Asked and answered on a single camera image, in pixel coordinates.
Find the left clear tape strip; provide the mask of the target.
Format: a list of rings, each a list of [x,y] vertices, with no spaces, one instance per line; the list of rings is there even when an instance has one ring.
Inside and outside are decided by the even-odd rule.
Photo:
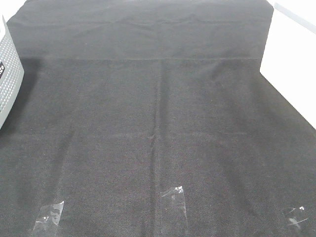
[[[64,201],[42,206],[36,218],[32,237],[55,237],[61,219]]]

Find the right clear tape strip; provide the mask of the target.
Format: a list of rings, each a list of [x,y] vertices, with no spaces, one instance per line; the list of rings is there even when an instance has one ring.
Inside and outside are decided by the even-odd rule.
[[[303,229],[303,226],[309,220],[307,210],[304,206],[288,207],[282,210],[287,225],[297,230]]]

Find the white slotted storage bin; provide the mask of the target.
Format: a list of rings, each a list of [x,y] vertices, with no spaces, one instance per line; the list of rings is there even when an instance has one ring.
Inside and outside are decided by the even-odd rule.
[[[316,2],[275,0],[260,66],[262,76],[316,125]]]

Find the black table cloth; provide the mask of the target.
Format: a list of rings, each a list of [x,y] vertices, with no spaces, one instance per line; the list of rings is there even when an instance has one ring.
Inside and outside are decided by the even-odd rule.
[[[316,133],[259,68],[265,0],[29,0],[0,131],[0,234],[313,237]],[[161,220],[183,186],[186,223]],[[303,229],[282,210],[304,206]]]

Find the grey perforated basket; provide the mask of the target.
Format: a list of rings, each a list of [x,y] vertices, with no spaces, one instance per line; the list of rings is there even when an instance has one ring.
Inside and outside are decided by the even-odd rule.
[[[0,124],[9,115],[23,81],[24,69],[3,16],[0,17]]]

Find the middle clear tape strip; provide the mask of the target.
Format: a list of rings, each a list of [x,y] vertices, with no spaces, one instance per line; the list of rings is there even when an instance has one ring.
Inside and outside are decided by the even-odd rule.
[[[160,192],[160,202],[162,222],[171,224],[187,222],[183,186],[171,187],[166,191]]]

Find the clear tape strip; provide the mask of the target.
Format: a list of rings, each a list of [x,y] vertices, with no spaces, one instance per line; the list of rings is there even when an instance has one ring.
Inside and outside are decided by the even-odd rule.
[[[304,206],[288,207],[282,210],[287,225],[297,230],[303,229],[303,226],[309,220],[307,210]]]
[[[171,224],[187,222],[183,186],[171,187],[166,191],[160,192],[160,202],[162,222]]]
[[[61,219],[64,201],[42,206],[36,218],[32,237],[55,237]]]

